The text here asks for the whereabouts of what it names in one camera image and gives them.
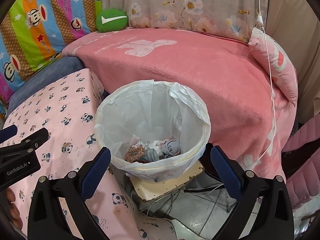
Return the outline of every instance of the purple stripe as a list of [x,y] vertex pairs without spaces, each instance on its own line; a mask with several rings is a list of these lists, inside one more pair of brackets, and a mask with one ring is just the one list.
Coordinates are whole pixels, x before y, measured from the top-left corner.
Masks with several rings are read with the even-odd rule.
[[3,95],[4,100],[9,102],[10,97],[13,95],[13,90],[9,87],[6,79],[0,75],[0,94]]
[[[64,11],[64,14],[66,15],[68,23],[71,24],[71,21],[72,21],[71,1],[70,0],[57,0],[57,2],[60,5],[60,7],[62,8],[62,10]],[[76,39],[79,39],[85,35],[83,28],[80,31],[76,32],[70,25],[70,30]]]

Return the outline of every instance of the colorful striped fabric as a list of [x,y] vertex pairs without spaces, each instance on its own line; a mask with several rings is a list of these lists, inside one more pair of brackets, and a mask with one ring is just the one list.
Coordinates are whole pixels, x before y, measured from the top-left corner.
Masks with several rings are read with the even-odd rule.
[[26,80],[96,31],[101,0],[16,0],[0,25],[0,113]]

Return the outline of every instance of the green stripe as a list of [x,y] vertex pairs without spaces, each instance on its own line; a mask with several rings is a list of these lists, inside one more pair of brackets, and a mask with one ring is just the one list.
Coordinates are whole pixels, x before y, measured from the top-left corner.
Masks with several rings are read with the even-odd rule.
[[[22,0],[16,0],[9,12],[11,25],[14,32],[16,33],[16,37],[23,51],[23,54],[25,55],[31,69],[37,72],[37,66],[40,62],[44,62],[44,58],[38,46],[33,41],[31,33],[25,23],[27,14],[23,10]],[[16,20],[15,17],[18,14],[20,14],[21,17],[19,20]]]
[[96,16],[98,16],[98,14],[102,11],[102,3],[101,1],[96,1],[94,5],[96,7]]

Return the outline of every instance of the red star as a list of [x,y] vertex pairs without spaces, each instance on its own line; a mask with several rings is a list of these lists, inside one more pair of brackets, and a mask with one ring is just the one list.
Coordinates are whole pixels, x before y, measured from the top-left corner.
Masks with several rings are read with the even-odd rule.
[[40,41],[43,41],[43,35],[42,34],[39,34],[37,40],[40,42]]

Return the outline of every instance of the white plastic bag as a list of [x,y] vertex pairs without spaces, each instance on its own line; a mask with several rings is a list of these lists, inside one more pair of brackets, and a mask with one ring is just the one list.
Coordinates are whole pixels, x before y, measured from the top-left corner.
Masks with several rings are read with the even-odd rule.
[[[108,96],[97,109],[94,132],[111,163],[128,176],[156,182],[177,178],[202,156],[210,136],[207,107],[179,83],[135,81]],[[182,154],[152,163],[124,160],[132,136],[143,142],[169,137],[180,141]]]

